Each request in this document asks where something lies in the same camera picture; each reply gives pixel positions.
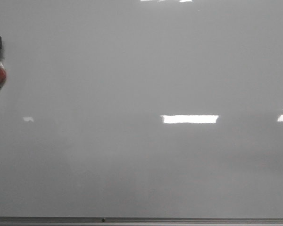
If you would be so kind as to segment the white whiteboard with metal frame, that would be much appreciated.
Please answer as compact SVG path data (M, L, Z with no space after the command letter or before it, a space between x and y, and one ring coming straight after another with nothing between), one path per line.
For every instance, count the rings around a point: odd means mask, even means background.
M283 0L0 0L0 226L283 226Z

